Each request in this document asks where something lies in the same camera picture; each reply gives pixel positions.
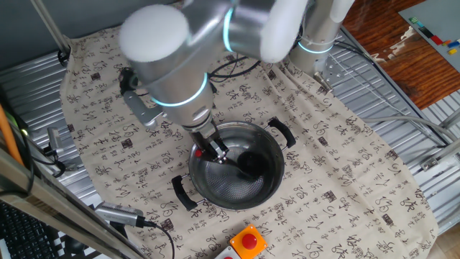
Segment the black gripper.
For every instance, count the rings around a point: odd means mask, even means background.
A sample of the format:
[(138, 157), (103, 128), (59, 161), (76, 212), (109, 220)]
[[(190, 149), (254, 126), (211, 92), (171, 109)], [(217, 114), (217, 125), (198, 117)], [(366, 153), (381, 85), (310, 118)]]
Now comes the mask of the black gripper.
[(186, 131), (192, 137), (197, 146), (207, 153), (216, 153), (213, 159), (214, 163), (225, 164), (227, 162), (226, 154), (229, 149), (221, 138), (218, 138), (218, 131), (215, 128), (201, 129), (186, 128)]

